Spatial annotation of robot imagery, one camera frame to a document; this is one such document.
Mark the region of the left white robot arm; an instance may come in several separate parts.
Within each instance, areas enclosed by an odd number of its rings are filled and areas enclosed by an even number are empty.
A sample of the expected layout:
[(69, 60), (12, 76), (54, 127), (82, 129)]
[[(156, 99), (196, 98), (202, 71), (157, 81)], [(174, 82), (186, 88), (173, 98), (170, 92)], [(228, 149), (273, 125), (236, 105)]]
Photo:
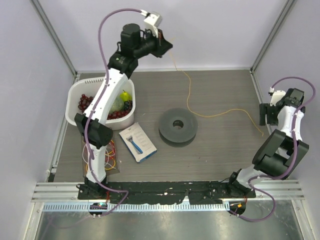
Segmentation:
[(105, 152), (113, 137), (113, 131), (106, 126), (109, 111), (118, 92), (138, 67), (138, 60), (149, 54), (161, 58), (172, 47), (156, 24), (147, 23), (145, 30), (135, 23), (123, 27), (117, 50), (108, 61), (97, 94), (85, 112), (74, 118), (88, 154), (88, 171), (84, 183), (78, 187), (81, 192), (97, 200), (106, 195)]

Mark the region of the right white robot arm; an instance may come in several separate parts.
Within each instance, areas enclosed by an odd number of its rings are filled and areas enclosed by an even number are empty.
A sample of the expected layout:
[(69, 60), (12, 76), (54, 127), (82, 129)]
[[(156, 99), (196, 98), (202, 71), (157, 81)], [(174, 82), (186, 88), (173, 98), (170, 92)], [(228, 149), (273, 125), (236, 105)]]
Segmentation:
[(259, 105), (259, 124), (276, 126), (252, 160), (252, 165), (233, 172), (226, 193), (233, 198), (248, 196), (252, 186), (284, 174), (294, 158), (292, 123), (295, 111), (302, 105), (304, 92), (297, 88), (277, 90), (270, 103)]

